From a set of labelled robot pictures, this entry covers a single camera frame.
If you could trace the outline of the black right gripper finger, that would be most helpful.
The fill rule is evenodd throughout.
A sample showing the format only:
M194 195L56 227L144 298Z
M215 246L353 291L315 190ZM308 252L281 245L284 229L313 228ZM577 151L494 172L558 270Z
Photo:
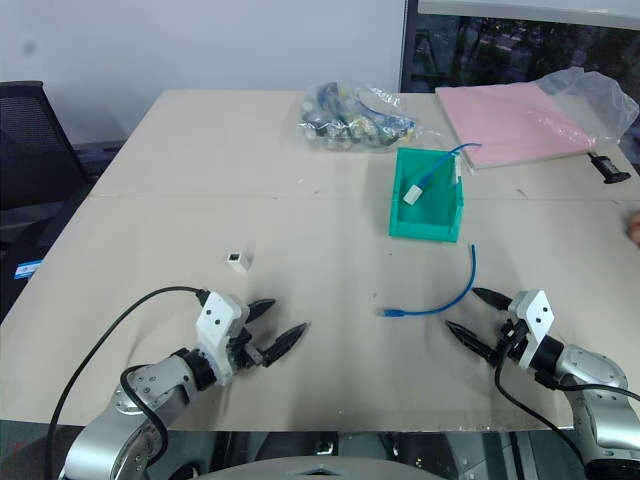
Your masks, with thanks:
M474 287L472 292L486 304L499 311L507 311L512 299L506 295L482 287Z
M451 333L464 345L467 349L477 354L484 360L497 360L497 352L489 345L482 342L477 335L466 327L452 322L446 321L445 325Z

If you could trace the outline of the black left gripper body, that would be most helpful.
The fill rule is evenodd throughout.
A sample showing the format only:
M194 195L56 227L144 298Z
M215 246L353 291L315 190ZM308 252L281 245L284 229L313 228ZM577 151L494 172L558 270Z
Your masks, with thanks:
M247 329L247 324L247 322L244 323L227 345L229 360L235 370L262 365L262 352L251 343L252 334Z

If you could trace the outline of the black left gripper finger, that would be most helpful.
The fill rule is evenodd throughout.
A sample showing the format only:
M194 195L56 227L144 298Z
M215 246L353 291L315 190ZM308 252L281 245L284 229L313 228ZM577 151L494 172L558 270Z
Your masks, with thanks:
M248 305L249 314L246 322L251 323L264 315L276 303L275 299L259 299Z
M262 352L262 366L268 368L287 354L302 337L308 326L308 323L301 323L278 336L274 343Z

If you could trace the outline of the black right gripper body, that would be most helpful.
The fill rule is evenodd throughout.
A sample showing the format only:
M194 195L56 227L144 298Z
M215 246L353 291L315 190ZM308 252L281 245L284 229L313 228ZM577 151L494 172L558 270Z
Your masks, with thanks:
M508 319L500 328L500 337L495 349L495 359L499 360L504 353L511 360L520 360L527 345L526 335L529 333L527 323L519 319Z

